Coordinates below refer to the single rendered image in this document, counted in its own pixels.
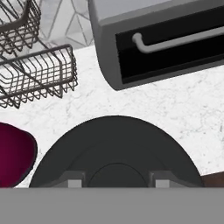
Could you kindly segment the dark red bowl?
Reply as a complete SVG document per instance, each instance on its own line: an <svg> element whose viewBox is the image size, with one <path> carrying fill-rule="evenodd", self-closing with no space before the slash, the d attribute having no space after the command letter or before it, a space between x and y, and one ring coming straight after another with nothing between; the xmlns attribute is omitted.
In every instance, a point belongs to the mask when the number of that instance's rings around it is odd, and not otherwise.
<svg viewBox="0 0 224 224"><path fill-rule="evenodd" d="M14 187L32 170L38 154L32 134L0 122L0 187Z"/></svg>

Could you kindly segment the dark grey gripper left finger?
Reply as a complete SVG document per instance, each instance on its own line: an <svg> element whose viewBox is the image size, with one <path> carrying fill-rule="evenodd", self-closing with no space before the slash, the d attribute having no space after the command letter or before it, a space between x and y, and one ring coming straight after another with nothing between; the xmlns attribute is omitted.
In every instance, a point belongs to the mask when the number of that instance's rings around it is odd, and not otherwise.
<svg viewBox="0 0 224 224"><path fill-rule="evenodd" d="M84 171L65 171L58 179L45 184L45 187L82 188L84 180Z"/></svg>

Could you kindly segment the grey toaster oven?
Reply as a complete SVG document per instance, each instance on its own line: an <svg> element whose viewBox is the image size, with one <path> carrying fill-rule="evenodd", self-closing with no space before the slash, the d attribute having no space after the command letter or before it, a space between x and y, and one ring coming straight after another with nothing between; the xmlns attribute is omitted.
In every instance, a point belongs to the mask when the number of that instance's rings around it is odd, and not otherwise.
<svg viewBox="0 0 224 224"><path fill-rule="evenodd" d="M224 34L162 51L149 46L224 26L224 0L87 0L99 67L114 90L224 65Z"/></svg>

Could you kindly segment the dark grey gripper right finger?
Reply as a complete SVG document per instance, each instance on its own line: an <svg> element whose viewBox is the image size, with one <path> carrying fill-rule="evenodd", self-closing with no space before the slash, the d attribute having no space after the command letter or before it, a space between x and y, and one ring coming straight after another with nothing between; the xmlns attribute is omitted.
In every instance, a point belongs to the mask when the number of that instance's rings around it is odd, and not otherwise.
<svg viewBox="0 0 224 224"><path fill-rule="evenodd" d="M149 187L154 188L179 188L195 187L194 184L177 178L171 171L150 171Z"/></svg>

